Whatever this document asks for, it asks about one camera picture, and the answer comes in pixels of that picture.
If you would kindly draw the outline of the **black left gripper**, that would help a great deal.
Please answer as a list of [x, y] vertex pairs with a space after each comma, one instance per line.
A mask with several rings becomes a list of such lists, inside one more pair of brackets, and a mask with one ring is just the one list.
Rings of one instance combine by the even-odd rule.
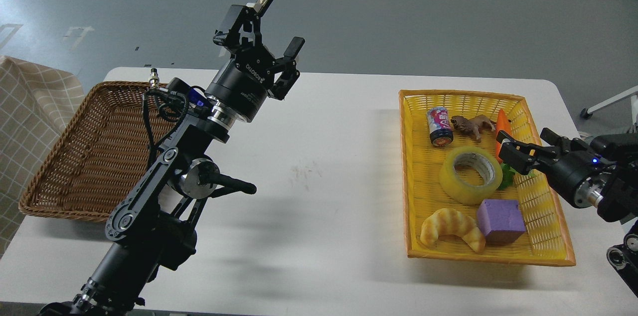
[[273, 1], [231, 5], [213, 36], [213, 43], [228, 50], [231, 57], [205, 93], [247, 123], [253, 121], [267, 96], [284, 100], [300, 77], [297, 55], [305, 44], [303, 37], [293, 37], [283, 57], [276, 60], [263, 44], [261, 20]]

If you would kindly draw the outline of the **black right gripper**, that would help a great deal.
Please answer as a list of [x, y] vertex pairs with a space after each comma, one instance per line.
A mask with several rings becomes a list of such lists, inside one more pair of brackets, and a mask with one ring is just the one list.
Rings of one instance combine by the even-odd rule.
[[496, 141], [501, 145], [497, 155], [521, 175], [532, 170], [544, 173], [549, 186], [572, 207], [590, 207], [592, 204], [587, 196], [590, 187], [583, 184], [600, 175], [604, 163], [588, 152], [590, 146], [581, 138], [570, 139], [549, 128], [541, 130], [540, 138], [549, 146], [522, 143], [501, 130], [496, 135]]

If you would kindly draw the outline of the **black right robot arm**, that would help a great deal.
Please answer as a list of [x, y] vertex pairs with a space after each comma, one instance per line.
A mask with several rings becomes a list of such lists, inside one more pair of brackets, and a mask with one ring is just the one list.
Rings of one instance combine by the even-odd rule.
[[595, 207], [607, 222], [637, 215], [636, 134], [599, 135], [586, 143], [544, 128], [540, 137], [546, 146], [523, 143], [499, 131], [498, 155], [521, 175], [543, 173], [549, 186], [574, 208]]

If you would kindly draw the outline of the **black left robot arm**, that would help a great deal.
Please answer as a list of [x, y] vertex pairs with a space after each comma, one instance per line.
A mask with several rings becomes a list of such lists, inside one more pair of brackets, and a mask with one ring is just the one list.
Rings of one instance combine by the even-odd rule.
[[93, 275], [70, 302], [48, 303], [41, 316], [125, 316], [144, 306], [142, 289], [163, 267], [175, 271], [196, 252], [196, 225], [207, 200], [257, 187], [224, 175], [205, 153], [226, 143], [237, 120], [250, 123], [267, 98], [283, 100], [300, 77], [294, 37], [280, 58], [264, 45], [261, 21], [274, 0], [233, 4], [213, 41], [229, 61], [207, 89], [173, 78], [160, 87], [151, 68], [142, 94], [148, 136], [147, 170], [106, 220], [112, 242]]

